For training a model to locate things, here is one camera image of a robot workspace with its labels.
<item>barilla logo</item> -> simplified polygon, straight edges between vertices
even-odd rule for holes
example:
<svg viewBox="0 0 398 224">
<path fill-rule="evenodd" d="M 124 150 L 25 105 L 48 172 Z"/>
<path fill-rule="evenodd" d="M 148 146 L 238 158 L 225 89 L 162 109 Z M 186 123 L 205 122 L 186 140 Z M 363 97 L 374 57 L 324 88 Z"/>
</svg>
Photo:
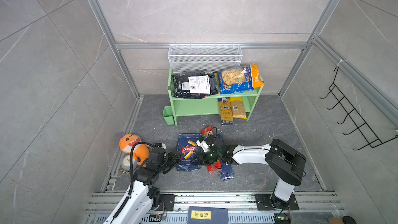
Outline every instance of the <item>barilla logo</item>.
<svg viewBox="0 0 398 224">
<path fill-rule="evenodd" d="M 189 151 L 196 151 L 196 147 L 190 146 L 190 147 L 182 147 L 182 152 L 189 152 Z"/>
</svg>

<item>wall hook rack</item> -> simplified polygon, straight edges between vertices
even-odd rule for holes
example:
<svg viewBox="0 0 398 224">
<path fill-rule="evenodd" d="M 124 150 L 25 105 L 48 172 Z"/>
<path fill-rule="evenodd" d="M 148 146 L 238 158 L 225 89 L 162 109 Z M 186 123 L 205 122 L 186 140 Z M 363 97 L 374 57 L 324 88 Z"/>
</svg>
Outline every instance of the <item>wall hook rack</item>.
<svg viewBox="0 0 398 224">
<path fill-rule="evenodd" d="M 335 84 L 335 80 L 336 80 L 336 76 L 337 76 L 337 72 L 339 71 L 339 67 L 335 67 L 335 69 L 333 70 L 333 72 L 335 72 L 336 71 L 336 73 L 335 73 L 335 75 L 334 75 L 334 79 L 333 79 L 333 82 L 332 82 L 332 84 L 330 85 L 330 87 L 329 87 L 329 92 L 328 92 L 328 94 L 325 96 L 325 97 L 320 97 L 321 99 L 324 99 L 324 98 L 326 98 L 329 94 L 332 94 L 333 96 L 334 96 L 334 98 L 337 100 L 337 103 L 332 107 L 332 108 L 329 108 L 329 107 L 327 107 L 327 109 L 328 110 L 331 110 L 331 109 L 333 109 L 333 108 L 335 108 L 337 105 L 340 105 L 343 109 L 344 109 L 344 111 L 346 112 L 346 117 L 343 119 L 343 121 L 341 122 L 341 123 L 339 123 L 339 122 L 337 122 L 338 124 L 343 124 L 345 121 L 346 121 L 346 119 L 349 117 L 350 119 L 351 119 L 351 121 L 354 123 L 354 125 L 355 125 L 355 129 L 354 130 L 352 130 L 351 132 L 349 132 L 349 133 L 343 133 L 343 135 L 350 135 L 351 133 L 353 133 L 353 132 L 355 132 L 356 130 L 358 130 L 360 133 L 361 133 L 361 135 L 363 136 L 363 138 L 366 140 L 366 142 L 367 142 L 367 144 L 366 145 L 364 145 L 364 146 L 362 146 L 361 148 L 359 148 L 359 149 L 354 149 L 353 148 L 353 150 L 354 151 L 358 151 L 358 150 L 360 150 L 360 149 L 362 149 L 362 148 L 365 148 L 366 146 L 370 146 L 370 147 L 372 147 L 372 148 L 375 148 L 375 147 L 378 147 L 378 146 L 380 146 L 380 145 L 382 145 L 382 144 L 385 144 L 385 143 L 387 143 L 387 142 L 389 142 L 389 141 L 391 141 L 391 140 L 393 140 L 393 139 L 396 139 L 396 138 L 398 138 L 398 134 L 397 135 L 395 135 L 395 137 L 393 137 L 393 138 L 391 138 L 391 139 L 389 139 L 389 140 L 387 140 L 387 141 L 381 141 L 381 139 L 376 135 L 376 133 L 373 131 L 373 129 L 369 126 L 369 124 L 365 121 L 365 119 L 361 116 L 361 114 L 357 111 L 357 109 L 351 104 L 351 102 L 348 100 L 348 98 L 343 94 L 343 92 L 341 92 L 341 90 L 340 90 L 340 88 L 338 88 L 337 87 L 337 85 Z M 341 99 L 338 99 L 337 97 L 336 97 L 336 95 L 333 93 L 333 90 L 338 90 L 339 92 L 340 92 L 340 94 L 343 96 Z M 344 107 L 343 106 L 343 104 L 341 103 L 341 101 L 343 100 L 343 99 L 346 99 L 346 101 L 351 105 L 351 107 L 353 108 L 351 111 L 347 111 L 347 109 L 346 109 L 346 107 Z M 363 121 L 363 123 L 361 124 L 361 125 L 358 125 L 355 121 L 354 121 L 354 118 L 351 116 L 351 114 L 358 114 L 358 116 L 360 117 L 360 119 Z M 363 126 L 365 126 L 365 127 L 368 127 L 369 129 L 370 129 L 370 131 L 374 134 L 374 136 L 376 137 L 376 139 L 374 140 L 374 141 L 369 141 L 367 138 L 366 138 L 366 136 L 364 135 L 364 133 L 361 131 L 361 127 L 363 127 Z"/>
</svg>

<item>red snack bag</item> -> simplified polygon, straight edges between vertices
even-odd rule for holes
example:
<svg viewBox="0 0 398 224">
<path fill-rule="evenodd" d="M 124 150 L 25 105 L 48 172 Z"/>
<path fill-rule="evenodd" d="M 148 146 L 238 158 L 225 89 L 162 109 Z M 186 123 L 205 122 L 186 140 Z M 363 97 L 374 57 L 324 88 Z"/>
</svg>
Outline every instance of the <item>red snack bag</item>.
<svg viewBox="0 0 398 224">
<path fill-rule="evenodd" d="M 209 171 L 210 174 L 213 174 L 214 172 L 221 170 L 221 162 L 218 161 L 213 165 L 209 165 L 207 167 L 207 170 Z"/>
<path fill-rule="evenodd" d="M 202 137 L 206 138 L 210 135 L 213 135 L 214 132 L 212 129 L 213 129 L 213 126 L 209 126 L 209 127 L 206 127 L 205 129 L 203 129 L 202 131 L 200 131 L 202 133 Z"/>
</svg>

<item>mesh basket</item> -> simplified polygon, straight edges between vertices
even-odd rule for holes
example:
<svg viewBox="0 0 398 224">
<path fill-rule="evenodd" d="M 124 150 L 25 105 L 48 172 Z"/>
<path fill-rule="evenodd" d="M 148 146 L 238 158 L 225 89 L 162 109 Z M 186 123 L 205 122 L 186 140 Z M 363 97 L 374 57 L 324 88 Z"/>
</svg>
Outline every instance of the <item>mesh basket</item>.
<svg viewBox="0 0 398 224">
<path fill-rule="evenodd" d="M 167 54 L 173 72 L 219 72 L 240 66 L 242 50 L 237 44 L 175 44 Z"/>
</svg>

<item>orange plush toy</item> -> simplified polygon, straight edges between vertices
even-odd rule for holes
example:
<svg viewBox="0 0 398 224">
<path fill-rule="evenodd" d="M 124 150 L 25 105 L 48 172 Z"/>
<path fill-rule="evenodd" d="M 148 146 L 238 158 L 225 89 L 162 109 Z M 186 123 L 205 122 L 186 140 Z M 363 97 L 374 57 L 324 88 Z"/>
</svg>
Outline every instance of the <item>orange plush toy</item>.
<svg viewBox="0 0 398 224">
<path fill-rule="evenodd" d="M 125 152 L 130 154 L 131 153 L 131 148 L 134 144 L 141 142 L 141 139 L 137 135 L 133 134 L 126 134 L 124 137 L 122 137 L 119 141 L 119 146 L 120 149 Z M 149 150 L 148 150 L 149 145 L 146 144 L 139 144 L 134 148 L 134 151 L 132 153 L 132 157 L 134 159 L 137 159 L 139 162 L 137 164 L 140 166 L 142 162 L 149 158 Z"/>
</svg>

